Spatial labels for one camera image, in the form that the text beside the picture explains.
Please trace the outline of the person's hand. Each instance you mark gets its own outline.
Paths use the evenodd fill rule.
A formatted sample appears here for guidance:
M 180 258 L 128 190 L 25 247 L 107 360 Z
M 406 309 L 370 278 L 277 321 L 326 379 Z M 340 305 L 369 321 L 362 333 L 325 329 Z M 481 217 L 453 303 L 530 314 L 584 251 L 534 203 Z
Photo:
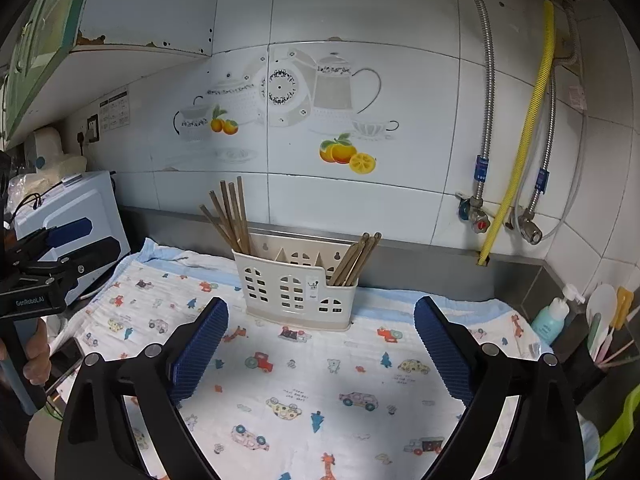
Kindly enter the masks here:
M 42 318 L 38 320 L 35 333 L 25 347 L 27 363 L 23 367 L 23 376 L 34 386 L 43 386 L 51 373 L 50 346 L 47 325 Z

